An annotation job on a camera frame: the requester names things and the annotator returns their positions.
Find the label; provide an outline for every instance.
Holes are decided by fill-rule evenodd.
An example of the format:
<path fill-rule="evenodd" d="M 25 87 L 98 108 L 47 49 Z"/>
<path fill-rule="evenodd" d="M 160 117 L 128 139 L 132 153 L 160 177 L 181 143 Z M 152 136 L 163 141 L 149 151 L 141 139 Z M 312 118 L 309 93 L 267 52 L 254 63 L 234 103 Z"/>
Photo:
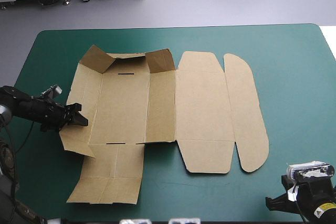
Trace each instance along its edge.
<path fill-rule="evenodd" d="M 333 208 L 336 208 L 335 203 L 324 203 L 315 210 L 314 215 L 320 219 L 322 214 L 324 214 L 324 212 L 328 211 L 329 209 L 333 209 Z"/>

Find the green mat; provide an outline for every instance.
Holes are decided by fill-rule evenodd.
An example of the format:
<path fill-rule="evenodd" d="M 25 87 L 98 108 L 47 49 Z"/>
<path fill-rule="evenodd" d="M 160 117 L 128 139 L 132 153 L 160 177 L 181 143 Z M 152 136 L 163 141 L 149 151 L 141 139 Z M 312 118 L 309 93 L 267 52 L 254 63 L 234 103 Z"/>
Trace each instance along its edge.
<path fill-rule="evenodd" d="M 204 221 L 298 221 L 270 212 L 265 196 L 284 193 L 280 176 L 287 164 L 313 160 L 336 165 L 336 64 L 313 24 L 233 27 L 64 30 L 40 33 L 16 82 L 38 95 L 52 84 L 65 103 L 78 60 L 92 45 L 107 52 L 170 48 L 175 65 L 184 51 L 233 53 L 250 65 L 269 137 L 269 157 L 256 172 L 244 173 L 234 152 L 227 175 L 190 174 L 176 143 L 145 148 L 143 181 L 137 205 L 67 204 L 82 166 L 81 155 L 65 152 L 58 133 L 36 124 L 18 154 L 18 198 L 48 218 L 113 221 L 121 218 L 200 217 Z M 30 122 L 13 119 L 17 146 Z"/>

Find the floor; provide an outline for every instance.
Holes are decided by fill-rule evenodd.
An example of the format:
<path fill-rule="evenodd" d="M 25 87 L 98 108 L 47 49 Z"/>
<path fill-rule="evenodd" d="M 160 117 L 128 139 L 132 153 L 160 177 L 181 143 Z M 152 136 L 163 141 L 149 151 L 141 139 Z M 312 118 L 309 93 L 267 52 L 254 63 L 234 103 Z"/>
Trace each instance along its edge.
<path fill-rule="evenodd" d="M 13 85 L 36 35 L 49 29 L 315 23 L 336 25 L 336 0 L 17 1 L 0 11 L 0 87 Z"/>

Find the equipment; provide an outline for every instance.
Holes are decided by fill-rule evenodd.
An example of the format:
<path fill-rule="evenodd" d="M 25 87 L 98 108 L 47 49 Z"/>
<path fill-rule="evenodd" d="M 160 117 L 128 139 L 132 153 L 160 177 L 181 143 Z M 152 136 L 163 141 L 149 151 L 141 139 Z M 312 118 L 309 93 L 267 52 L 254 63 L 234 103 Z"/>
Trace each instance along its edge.
<path fill-rule="evenodd" d="M 65 124 L 88 126 L 88 120 L 79 113 L 81 104 L 63 106 L 53 100 L 61 92 L 62 89 L 54 85 L 39 97 L 31 97 L 14 87 L 0 88 L 0 129 L 4 127 L 11 140 L 11 145 L 8 145 L 0 138 L 0 223 L 47 223 L 45 218 L 15 199 L 15 192 L 19 188 L 16 151 L 7 125 L 12 116 L 18 116 L 41 123 L 41 131 L 59 131 Z"/>
<path fill-rule="evenodd" d="M 281 182 L 286 193 L 271 199 L 266 197 L 270 211 L 299 214 L 304 223 L 336 223 L 336 189 L 331 177 L 335 170 L 323 162 L 290 165 Z"/>

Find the cardboard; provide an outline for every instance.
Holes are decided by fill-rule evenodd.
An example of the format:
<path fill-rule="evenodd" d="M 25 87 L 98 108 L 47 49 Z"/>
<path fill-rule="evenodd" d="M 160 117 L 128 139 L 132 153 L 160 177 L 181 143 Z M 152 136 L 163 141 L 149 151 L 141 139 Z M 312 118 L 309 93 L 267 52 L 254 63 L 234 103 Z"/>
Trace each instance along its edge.
<path fill-rule="evenodd" d="M 268 155 L 253 74 L 234 55 L 225 73 L 214 54 L 185 52 L 175 70 L 168 49 L 80 60 L 68 103 L 82 104 L 88 127 L 69 125 L 64 149 L 85 155 L 68 202 L 136 204 L 146 143 L 177 141 L 193 173 L 227 173 L 237 144 L 247 172 Z"/>

